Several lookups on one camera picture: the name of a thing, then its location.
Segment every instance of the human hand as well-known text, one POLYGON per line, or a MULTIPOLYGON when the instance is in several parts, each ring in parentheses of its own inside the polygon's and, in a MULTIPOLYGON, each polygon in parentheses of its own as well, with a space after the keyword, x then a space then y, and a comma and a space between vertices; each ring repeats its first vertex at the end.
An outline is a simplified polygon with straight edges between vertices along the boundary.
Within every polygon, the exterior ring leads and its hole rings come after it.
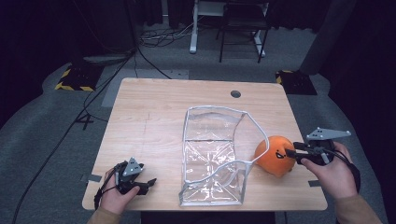
MULTIPOLYGON (((344 153, 349 161, 352 162, 349 152, 344 145, 334 142, 334 146, 335 150, 344 153)), ((325 166, 316 165, 308 159, 301 159, 301 163, 318 178, 321 186, 334 199, 351 197, 358 194, 353 174, 339 158, 334 157, 332 162, 325 166)))
MULTIPOLYGON (((112 169, 106 172, 105 179, 107 179, 107 177, 111 174, 111 171, 112 169)), ((131 201, 134 196, 136 196, 140 188, 136 186, 126 194, 121 194, 117 189, 114 188, 115 186, 116 177, 113 175, 110 177, 106 187, 104 188, 104 192, 106 193, 104 193, 102 196, 100 206, 105 208, 107 211, 121 215, 128 202, 131 201)))

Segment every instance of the orange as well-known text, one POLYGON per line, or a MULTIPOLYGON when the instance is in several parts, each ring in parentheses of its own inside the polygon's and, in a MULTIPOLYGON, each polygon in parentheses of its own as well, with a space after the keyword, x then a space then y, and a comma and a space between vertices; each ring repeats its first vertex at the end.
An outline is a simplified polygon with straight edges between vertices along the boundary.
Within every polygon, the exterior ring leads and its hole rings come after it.
MULTIPOLYGON (((262 155, 256 163, 266 172, 277 177, 290 172, 294 166, 295 159, 286 156, 285 148, 295 150, 293 143, 286 137, 273 135, 268 137, 270 148, 262 155)), ((265 141, 261 141, 256 148, 254 158, 259 157, 266 149, 265 141)))

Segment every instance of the desk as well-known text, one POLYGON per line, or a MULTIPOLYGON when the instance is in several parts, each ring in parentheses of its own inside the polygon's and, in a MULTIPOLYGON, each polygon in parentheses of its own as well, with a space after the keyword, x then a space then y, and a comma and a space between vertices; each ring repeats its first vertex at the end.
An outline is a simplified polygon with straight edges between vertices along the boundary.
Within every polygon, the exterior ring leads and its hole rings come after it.
MULTIPOLYGON (((303 141, 282 86, 269 83, 175 79, 125 78, 100 146, 93 175, 132 156, 145 164, 136 179, 158 178, 148 195, 137 196, 127 209, 136 211, 285 211, 324 210, 320 187, 310 188, 316 177, 302 165, 276 178, 255 165, 248 176, 245 201, 233 206, 179 206, 182 186, 182 134, 187 109, 194 105, 221 105, 245 110, 268 135, 281 134, 303 141), (231 91, 240 91, 233 98, 231 91)), ((82 205, 93 209, 93 197, 102 186, 90 182, 82 205)))
MULTIPOLYGON (((222 16, 223 6, 225 5, 225 0, 221 1, 205 1, 205 0, 195 0, 194 11, 193 11, 193 25, 190 43, 190 53, 197 52, 197 42, 198 42, 198 16, 222 16)), ((260 31, 255 34, 254 42, 256 43, 257 52, 260 54, 262 49, 262 41, 260 40, 260 31)))

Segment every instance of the chair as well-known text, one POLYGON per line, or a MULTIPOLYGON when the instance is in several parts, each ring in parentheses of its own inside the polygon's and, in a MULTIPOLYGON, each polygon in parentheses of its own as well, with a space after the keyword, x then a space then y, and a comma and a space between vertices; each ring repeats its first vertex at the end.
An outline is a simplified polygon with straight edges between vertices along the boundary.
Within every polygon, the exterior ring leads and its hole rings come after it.
POLYGON ((268 1, 265 0, 228 0, 224 6, 221 26, 219 28, 216 39, 219 39, 219 33, 222 32, 221 49, 219 62, 221 63, 224 45, 246 45, 243 43, 224 42, 227 32, 249 32, 253 39, 260 31, 265 31, 262 39, 262 47, 259 53, 258 63, 262 60, 262 52, 268 30, 271 26, 268 24, 263 9, 268 1))

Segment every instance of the clear plastic container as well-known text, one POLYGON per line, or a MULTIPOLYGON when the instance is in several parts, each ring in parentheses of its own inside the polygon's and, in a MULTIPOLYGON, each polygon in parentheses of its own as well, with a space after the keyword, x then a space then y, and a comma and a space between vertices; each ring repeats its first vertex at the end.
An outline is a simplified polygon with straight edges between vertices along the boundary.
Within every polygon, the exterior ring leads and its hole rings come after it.
POLYGON ((181 206, 242 204, 254 152, 268 137, 246 111, 201 105, 187 110, 181 206))

